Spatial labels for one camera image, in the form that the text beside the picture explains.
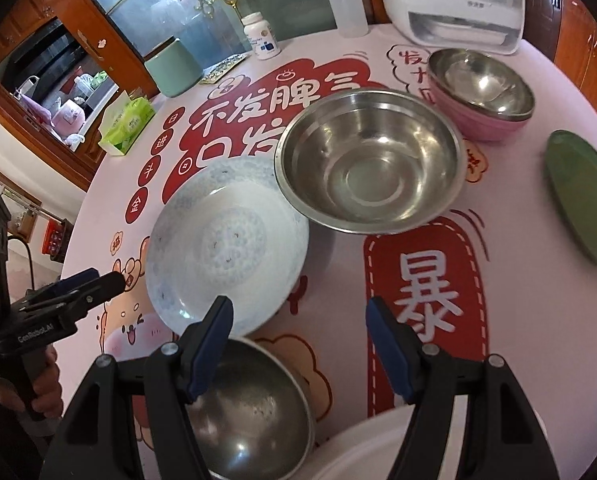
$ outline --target pink bowl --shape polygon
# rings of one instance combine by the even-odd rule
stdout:
[[[488,117],[452,99],[431,77],[429,78],[429,84],[438,107],[456,123],[466,139],[506,142],[515,139],[520,130],[529,122],[529,119],[505,121]]]

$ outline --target tissue box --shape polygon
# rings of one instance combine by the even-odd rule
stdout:
[[[146,98],[131,100],[123,92],[103,114],[99,146],[110,155],[125,155],[155,113]]]

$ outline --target white plastic squeeze bottle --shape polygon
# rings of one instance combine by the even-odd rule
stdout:
[[[329,4],[343,38],[360,38],[369,32],[363,0],[329,0]]]
[[[258,59],[269,59],[280,54],[280,46],[272,34],[270,22],[263,20],[260,12],[248,14],[241,21],[245,25],[245,36]]]

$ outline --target blue patterned plate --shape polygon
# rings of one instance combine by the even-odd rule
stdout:
[[[283,197],[274,162],[221,160],[192,176],[161,211],[147,254],[147,292],[182,334],[222,294],[234,304],[232,336],[253,332],[299,277],[309,224]]]

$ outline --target metal bowl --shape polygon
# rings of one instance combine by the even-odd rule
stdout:
[[[188,406],[200,452],[218,479],[282,480],[312,450],[304,380],[246,339],[230,339],[210,389]]]
[[[437,217],[467,170],[462,138],[443,114],[405,92],[359,89],[297,115],[274,157],[281,191],[319,224],[399,233]]]
[[[445,48],[429,57],[429,76],[452,99],[503,121],[526,121],[534,113],[534,92],[501,61],[474,50]]]

